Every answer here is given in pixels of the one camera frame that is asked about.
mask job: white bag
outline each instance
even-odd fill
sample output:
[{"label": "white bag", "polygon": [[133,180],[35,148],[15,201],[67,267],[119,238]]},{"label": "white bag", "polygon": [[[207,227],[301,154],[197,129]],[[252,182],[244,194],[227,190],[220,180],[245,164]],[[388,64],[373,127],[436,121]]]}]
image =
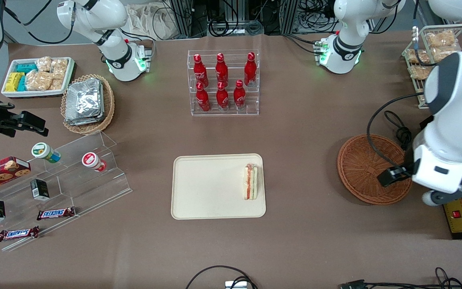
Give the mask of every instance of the white bag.
[{"label": "white bag", "polygon": [[130,33],[148,35],[152,38],[163,40],[170,39],[178,34],[178,29],[174,22],[174,11],[162,2],[128,4],[126,5],[126,11],[128,12]]}]

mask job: snickers logo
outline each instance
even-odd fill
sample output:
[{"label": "snickers logo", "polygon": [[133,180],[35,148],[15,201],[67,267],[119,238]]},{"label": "snickers logo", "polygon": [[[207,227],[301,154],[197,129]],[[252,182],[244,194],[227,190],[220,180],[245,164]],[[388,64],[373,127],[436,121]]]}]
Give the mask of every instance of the snickers logo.
[{"label": "snickers logo", "polygon": [[11,231],[7,233],[6,237],[7,238],[17,238],[21,236],[27,236],[29,232],[30,232],[30,229]]},{"label": "snickers logo", "polygon": [[60,209],[60,210],[52,210],[52,211],[46,211],[42,213],[43,218],[53,218],[56,216],[62,216],[64,214],[66,209]]}]

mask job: snickers bar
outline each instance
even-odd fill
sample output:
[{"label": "snickers bar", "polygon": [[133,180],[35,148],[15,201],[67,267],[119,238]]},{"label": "snickers bar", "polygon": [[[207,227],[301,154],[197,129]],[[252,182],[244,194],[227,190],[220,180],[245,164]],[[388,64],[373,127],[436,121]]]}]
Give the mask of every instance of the snickers bar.
[{"label": "snickers bar", "polygon": [[0,233],[0,242],[8,241],[14,238],[26,238],[26,237],[37,238],[39,236],[38,228],[39,227],[37,226],[32,229],[25,229],[25,230],[15,230],[15,231],[3,230]]},{"label": "snickers bar", "polygon": [[75,207],[65,208],[65,209],[56,209],[49,211],[38,211],[37,221],[42,220],[43,218],[61,218],[61,217],[70,217],[76,214]]}]

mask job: teal snack package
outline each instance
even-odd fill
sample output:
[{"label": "teal snack package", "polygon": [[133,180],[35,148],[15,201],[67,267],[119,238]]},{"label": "teal snack package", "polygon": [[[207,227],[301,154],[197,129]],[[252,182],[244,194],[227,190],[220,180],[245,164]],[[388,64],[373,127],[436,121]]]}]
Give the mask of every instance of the teal snack package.
[{"label": "teal snack package", "polygon": [[19,81],[19,86],[17,87],[17,91],[25,92],[26,91],[26,77],[21,77]]},{"label": "teal snack package", "polygon": [[17,64],[15,71],[29,73],[30,71],[34,69],[37,69],[37,65],[35,63],[22,63],[22,64]]}]

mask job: white tray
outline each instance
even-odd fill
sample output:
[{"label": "white tray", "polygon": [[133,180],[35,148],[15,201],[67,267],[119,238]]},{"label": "white tray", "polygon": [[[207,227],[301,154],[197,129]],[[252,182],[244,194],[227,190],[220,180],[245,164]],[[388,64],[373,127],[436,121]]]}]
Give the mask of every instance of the white tray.
[{"label": "white tray", "polygon": [[8,68],[7,75],[5,77],[5,82],[3,82],[3,86],[1,88],[1,94],[12,99],[19,99],[19,98],[39,98],[39,97],[51,97],[51,96],[61,96],[64,91],[67,89],[67,86],[69,86],[69,81],[72,75],[72,71],[74,70],[74,60],[71,57],[53,57],[53,58],[60,58],[60,59],[67,59],[68,64],[67,64],[67,70],[65,72],[64,76],[64,82],[62,84],[62,88],[59,90],[46,90],[46,91],[32,91],[32,92],[6,92],[5,91],[5,85],[8,81],[8,77],[10,76],[10,73],[15,72],[15,68],[17,67],[17,64],[22,64],[22,63],[31,63],[35,62],[38,58],[29,58],[29,59],[16,59],[12,60],[10,64],[10,68]]},{"label": "white tray", "polygon": [[[259,166],[258,197],[246,201],[243,199],[243,174],[248,163]],[[265,212],[260,155],[180,156],[174,161],[170,209],[173,218],[259,218]]]}]

